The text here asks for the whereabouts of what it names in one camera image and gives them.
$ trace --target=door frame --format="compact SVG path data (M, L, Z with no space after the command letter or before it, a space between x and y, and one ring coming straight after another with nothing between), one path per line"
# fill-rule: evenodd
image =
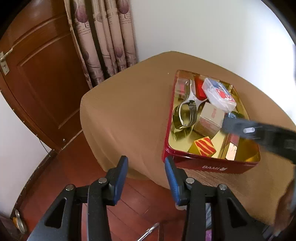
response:
M62 148L55 144L31 119L31 117L25 112L19 102L16 100L12 92L10 91L2 71L0 71L0 92L9 104L11 109L17 115L17 117L26 125L29 130L42 140L48 147L54 151L60 151Z

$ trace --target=doorknob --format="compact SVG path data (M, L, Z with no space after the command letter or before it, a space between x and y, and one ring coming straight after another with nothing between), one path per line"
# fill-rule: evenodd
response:
M12 52L12 50L13 48L11 48L6 54L3 54L3 52L0 53L0 65L4 75L7 75L9 72L9 68L5 61L5 58Z

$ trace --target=wooden block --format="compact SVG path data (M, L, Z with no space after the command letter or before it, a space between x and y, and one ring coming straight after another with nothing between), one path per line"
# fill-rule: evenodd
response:
M239 144L239 136L228 134L221 159L234 161L237 153L237 146Z
M203 137L201 139L195 140L189 148L188 152L200 156L211 157L216 153L216 149L209 137Z
M224 111L205 102L205 106L193 129L204 137L208 136L213 138L222 127L224 115Z

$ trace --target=electrical cable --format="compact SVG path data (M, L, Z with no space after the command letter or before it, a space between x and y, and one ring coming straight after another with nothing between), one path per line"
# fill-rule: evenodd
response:
M38 139L39 139L41 145L43 146L43 148L46 150L46 148L45 148L45 146L43 145L43 143L42 143L42 141L40 140L40 138L38 138Z

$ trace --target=red tin box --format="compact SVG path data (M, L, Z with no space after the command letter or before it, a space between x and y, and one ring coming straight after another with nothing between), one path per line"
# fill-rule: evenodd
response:
M182 99L180 99L181 95L178 96L175 93L175 86L179 78L194 80L197 78L204 79L206 78L206 76L184 70L178 70L176 72L170 105L170 115L167 125L164 148L162 152L162 160L164 161L167 156L173 156L174 162L179 168L187 168L208 172L239 174L255 167L260 161L260 152L258 145L251 140L240 138L234 161L228 161L219 158L222 155L227 138L227 135L222 133L221 131L219 131L212 139L215 149L217 150L216 154L213 155L213 157L198 156L187 152L192 142L196 139L202 138L202 136L192 131L191 129L185 129L182 131L177 131L174 129L174 125L172 123L172 113L174 108L182 101ZM225 87L234 97L237 103L235 112L243 115L246 119L249 119L246 109L242 101L240 100L234 86L223 81L220 82L225 85Z

